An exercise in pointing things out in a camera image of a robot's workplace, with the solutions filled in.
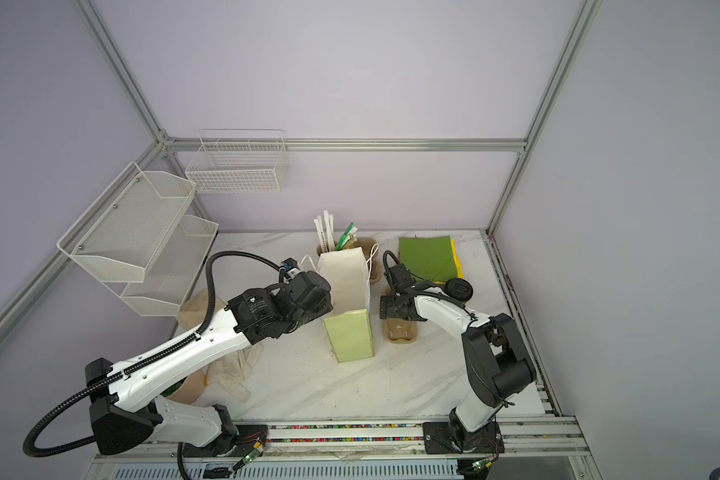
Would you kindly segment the single brown pulp cup carrier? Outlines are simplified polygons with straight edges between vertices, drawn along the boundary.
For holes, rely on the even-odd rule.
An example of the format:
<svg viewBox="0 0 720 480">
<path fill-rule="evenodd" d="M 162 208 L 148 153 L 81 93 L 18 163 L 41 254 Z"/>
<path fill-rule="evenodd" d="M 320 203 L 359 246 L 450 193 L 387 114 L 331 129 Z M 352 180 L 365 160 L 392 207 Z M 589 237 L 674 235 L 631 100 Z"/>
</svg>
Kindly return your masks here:
<svg viewBox="0 0 720 480">
<path fill-rule="evenodd" d="M 418 338 L 418 323 L 400 318 L 387 318 L 382 321 L 384 339 L 391 344 L 411 344 Z"/>
</svg>

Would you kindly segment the green paper gift bag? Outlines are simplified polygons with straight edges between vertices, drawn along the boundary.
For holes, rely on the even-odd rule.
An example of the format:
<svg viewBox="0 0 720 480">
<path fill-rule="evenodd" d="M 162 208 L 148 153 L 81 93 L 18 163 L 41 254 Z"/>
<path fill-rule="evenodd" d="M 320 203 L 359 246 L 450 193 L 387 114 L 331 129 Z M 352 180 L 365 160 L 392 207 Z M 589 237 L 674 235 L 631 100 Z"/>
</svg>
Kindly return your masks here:
<svg viewBox="0 0 720 480">
<path fill-rule="evenodd" d="M 324 316 L 323 325 L 338 363 L 374 356 L 370 264 L 360 247 L 321 253 L 317 262 L 305 255 L 300 262 L 304 270 L 320 274 L 331 287 L 333 310 Z"/>
</svg>

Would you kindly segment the black plastic cup lid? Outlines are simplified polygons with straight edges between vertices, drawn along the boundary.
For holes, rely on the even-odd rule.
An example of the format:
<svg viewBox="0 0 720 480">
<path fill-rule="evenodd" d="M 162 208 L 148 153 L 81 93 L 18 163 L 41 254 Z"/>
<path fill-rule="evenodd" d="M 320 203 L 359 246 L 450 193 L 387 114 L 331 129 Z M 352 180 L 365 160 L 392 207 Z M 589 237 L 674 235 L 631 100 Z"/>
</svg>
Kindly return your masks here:
<svg viewBox="0 0 720 480">
<path fill-rule="evenodd" d="M 466 303 L 474 295 L 473 286 L 463 278 L 449 279 L 444 285 L 446 294 L 459 302 Z"/>
</svg>

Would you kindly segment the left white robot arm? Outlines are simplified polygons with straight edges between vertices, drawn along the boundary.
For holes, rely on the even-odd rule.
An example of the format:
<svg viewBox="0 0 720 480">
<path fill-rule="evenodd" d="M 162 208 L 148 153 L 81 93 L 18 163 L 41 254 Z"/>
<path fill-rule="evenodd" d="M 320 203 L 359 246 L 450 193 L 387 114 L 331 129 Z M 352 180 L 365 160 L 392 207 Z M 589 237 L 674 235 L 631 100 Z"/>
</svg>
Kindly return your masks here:
<svg viewBox="0 0 720 480">
<path fill-rule="evenodd" d="M 89 363 L 86 387 L 38 421 L 23 442 L 24 454 L 43 458 L 94 444 L 100 454 L 115 455 L 158 441 L 176 442 L 181 452 L 224 456 L 238 446 L 260 442 L 267 432 L 240 432 L 226 407 L 195 407 L 163 393 L 218 359 L 264 339 L 278 339 L 326 315 L 332 309 L 331 287 L 317 272 L 301 270 L 292 258 L 281 264 L 266 260 L 265 265 L 278 273 L 277 283 L 247 289 L 218 309 L 213 264 L 226 255 L 218 252 L 205 263 L 208 304 L 199 326 L 129 360 L 112 363 L 100 358 Z M 51 422 L 85 399 L 91 402 L 91 436 L 38 446 Z"/>
</svg>

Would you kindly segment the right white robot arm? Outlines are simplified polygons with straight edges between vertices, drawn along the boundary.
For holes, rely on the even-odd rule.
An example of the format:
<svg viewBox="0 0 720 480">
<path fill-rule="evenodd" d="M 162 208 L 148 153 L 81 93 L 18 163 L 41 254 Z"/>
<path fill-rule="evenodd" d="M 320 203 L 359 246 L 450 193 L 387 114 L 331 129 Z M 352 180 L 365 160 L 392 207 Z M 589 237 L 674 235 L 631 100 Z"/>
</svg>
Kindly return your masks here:
<svg viewBox="0 0 720 480">
<path fill-rule="evenodd" d="M 424 428 L 429 453 L 501 453 L 496 415 L 537 380 L 537 371 L 516 321 L 467 306 L 472 285 L 459 277 L 444 283 L 419 278 L 389 250 L 382 254 L 390 292 L 380 298 L 380 317 L 431 322 L 461 342 L 469 391 L 445 423 Z"/>
</svg>

